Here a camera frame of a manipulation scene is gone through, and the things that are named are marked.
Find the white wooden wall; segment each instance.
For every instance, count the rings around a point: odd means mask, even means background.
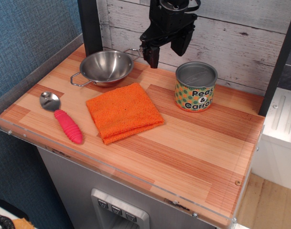
[[[103,46],[138,49],[150,25],[150,0],[97,0],[97,5]],[[195,13],[186,53],[179,57],[170,44],[162,46],[158,67],[174,72],[185,62],[206,62],[216,68],[218,84],[264,95],[291,21],[291,0],[202,0]]]

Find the folded orange cloth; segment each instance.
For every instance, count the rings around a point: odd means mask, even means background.
[[[86,101],[104,144],[153,129],[164,120],[138,83]]]

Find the blue textured wall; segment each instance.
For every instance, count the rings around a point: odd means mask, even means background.
[[[77,0],[0,1],[0,97],[81,34]],[[35,148],[0,131],[0,198],[36,227],[71,227]]]

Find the can lid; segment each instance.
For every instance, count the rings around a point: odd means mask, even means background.
[[[188,62],[177,68],[176,78],[187,87],[212,87],[217,80],[217,71],[207,63]]]

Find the bowl handle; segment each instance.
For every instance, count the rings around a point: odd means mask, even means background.
[[[127,51],[129,51],[129,50],[137,51],[137,52],[138,52],[138,56],[137,56],[137,58],[133,59],[133,61],[135,61],[136,59],[138,59],[139,57],[141,57],[139,49],[127,49],[127,50],[124,51],[124,52],[127,52]]]
[[[80,72],[78,72],[78,73],[76,73],[76,74],[74,74],[74,75],[71,76],[71,84],[72,84],[72,85],[79,86],[79,87],[83,87],[83,86],[85,86],[85,85],[87,85],[88,83],[91,83],[91,82],[93,82],[94,84],[97,84],[96,82],[91,81],[91,80],[88,81],[87,83],[84,83],[84,84],[73,83],[73,77],[76,77],[76,76],[79,75],[79,74],[80,74]]]

